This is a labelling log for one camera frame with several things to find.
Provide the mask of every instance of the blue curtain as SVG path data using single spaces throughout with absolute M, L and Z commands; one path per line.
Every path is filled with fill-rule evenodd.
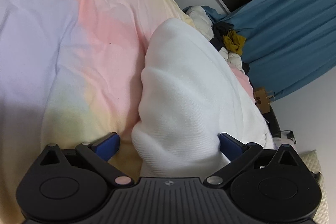
M 231 23 L 247 38 L 242 60 L 250 80 L 275 99 L 336 65 L 336 0 L 253 0 L 228 16 L 204 8 L 213 22 Z

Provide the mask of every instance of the beige quilted fabric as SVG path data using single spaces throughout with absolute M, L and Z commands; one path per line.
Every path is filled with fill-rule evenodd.
M 310 151 L 306 154 L 300 155 L 305 165 L 308 169 L 314 173 L 322 173 L 319 159 L 317 158 L 316 150 Z M 316 212 L 314 221 L 317 224 L 328 224 L 329 223 L 329 212 L 328 212 L 328 202 L 327 202 L 327 193 L 324 187 L 324 178 L 321 174 L 319 185 L 322 191 L 322 200 L 321 204 Z

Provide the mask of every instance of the logo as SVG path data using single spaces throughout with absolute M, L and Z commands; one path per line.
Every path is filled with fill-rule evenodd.
M 166 184 L 167 186 L 172 186 L 172 185 L 174 184 L 174 182 L 171 181 L 171 180 L 167 180 L 167 181 L 165 182 L 165 184 Z

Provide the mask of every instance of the pastel bedsheet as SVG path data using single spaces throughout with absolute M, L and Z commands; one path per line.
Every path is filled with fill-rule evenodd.
M 48 143 L 118 132 L 112 163 L 138 176 L 140 74 L 169 18 L 193 25 L 173 0 L 0 0 L 0 223 L 22 220 L 16 187 Z

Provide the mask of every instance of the mustard yellow cloth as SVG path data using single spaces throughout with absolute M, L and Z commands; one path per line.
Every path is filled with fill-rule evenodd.
M 226 49 L 239 55 L 243 54 L 245 41 L 246 37 L 237 34 L 235 30 L 229 30 L 227 35 L 223 36 L 223 42 Z

